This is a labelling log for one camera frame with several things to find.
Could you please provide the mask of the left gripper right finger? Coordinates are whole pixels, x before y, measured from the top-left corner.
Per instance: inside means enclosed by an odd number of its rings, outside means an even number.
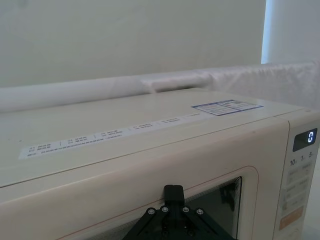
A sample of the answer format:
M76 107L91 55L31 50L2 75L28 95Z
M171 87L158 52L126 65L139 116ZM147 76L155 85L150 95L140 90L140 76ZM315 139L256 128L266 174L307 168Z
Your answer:
M174 199L177 201L178 223L186 229L188 237L193 240L225 240L226 233L202 208L191 209L185 205L184 190L181 185L174 185Z

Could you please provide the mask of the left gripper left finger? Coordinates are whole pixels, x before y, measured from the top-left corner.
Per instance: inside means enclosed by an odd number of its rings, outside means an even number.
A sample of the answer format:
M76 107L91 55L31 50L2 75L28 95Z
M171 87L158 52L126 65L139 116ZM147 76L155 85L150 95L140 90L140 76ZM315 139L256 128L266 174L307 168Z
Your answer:
M166 185L164 187L164 205L159 209L149 207L128 232L129 240L162 239L163 230L166 226L164 222L170 215L174 206L174 190L174 185Z

